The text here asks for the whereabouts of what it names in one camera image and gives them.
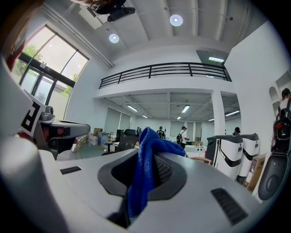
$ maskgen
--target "column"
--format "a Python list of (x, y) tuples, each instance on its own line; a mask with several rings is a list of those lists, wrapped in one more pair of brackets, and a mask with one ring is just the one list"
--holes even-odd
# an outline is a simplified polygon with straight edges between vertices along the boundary
[(224, 135), (226, 122), (221, 93), (214, 90), (211, 94), (213, 113), (214, 113), (214, 135)]

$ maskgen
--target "tree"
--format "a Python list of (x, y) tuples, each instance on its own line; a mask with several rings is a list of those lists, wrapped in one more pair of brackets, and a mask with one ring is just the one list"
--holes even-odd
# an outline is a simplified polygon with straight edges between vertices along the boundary
[[(36, 47), (34, 45), (25, 46), (23, 49), (23, 52), (31, 57), (33, 57), (37, 53), (37, 51), (38, 51), (38, 49), (36, 49)], [(40, 61), (41, 58), (42, 58), (42, 55), (40, 53), (34, 57), (34, 59), (36, 59), (38, 61)], [(22, 74), (25, 71), (26, 66), (27, 66), (27, 64), (21, 62), (20, 60), (17, 60), (13, 69), (12, 69), (12, 72), (18, 76), (22, 76)]]
[[(76, 82), (77, 78), (79, 77), (79, 74), (74, 74), (74, 78), (73, 78), (73, 81)], [(63, 96), (67, 96), (69, 97), (70, 94), (72, 92), (72, 88), (70, 86), (67, 86), (67, 89), (65, 89), (63, 92), (62, 92), (62, 95)]]

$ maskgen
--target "backpack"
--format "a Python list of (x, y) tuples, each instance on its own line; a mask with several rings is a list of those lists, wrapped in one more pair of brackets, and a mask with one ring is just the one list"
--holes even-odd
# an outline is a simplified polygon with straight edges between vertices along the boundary
[(273, 125), (274, 131), (274, 143), (272, 152), (286, 154), (289, 149), (290, 135), (291, 135), (291, 111), (290, 111), (291, 99), (288, 100), (287, 107), (280, 109), (278, 107), (278, 115)]
[(180, 143), (183, 141), (182, 134), (183, 134), (183, 133), (179, 133), (179, 134), (178, 134), (178, 136), (177, 136), (177, 144), (180, 144)]
[(164, 137), (165, 137), (165, 133), (164, 133), (164, 131), (162, 131), (162, 130), (158, 130), (158, 131), (157, 131), (157, 134), (159, 135), (160, 139), (164, 139)]

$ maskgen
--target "blue towel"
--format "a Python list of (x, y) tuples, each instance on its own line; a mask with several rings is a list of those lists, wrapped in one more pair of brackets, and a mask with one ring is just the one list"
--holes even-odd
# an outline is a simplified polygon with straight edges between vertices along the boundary
[(135, 218), (141, 213), (146, 207), (148, 192), (155, 188), (152, 168), (153, 152), (170, 152), (185, 156), (185, 151), (179, 144), (161, 140), (158, 134), (149, 127), (141, 133), (139, 143), (135, 173), (127, 192), (130, 218)]

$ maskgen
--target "balcony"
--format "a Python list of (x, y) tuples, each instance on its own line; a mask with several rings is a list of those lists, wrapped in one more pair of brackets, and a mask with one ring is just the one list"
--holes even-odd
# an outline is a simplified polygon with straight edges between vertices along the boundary
[(195, 76), (214, 78), (231, 82), (231, 79), (224, 66), (215, 66), (205, 63), (193, 62), (172, 62), (142, 66), (110, 75), (101, 80), (99, 89), (128, 81), (158, 78), (160, 76)]

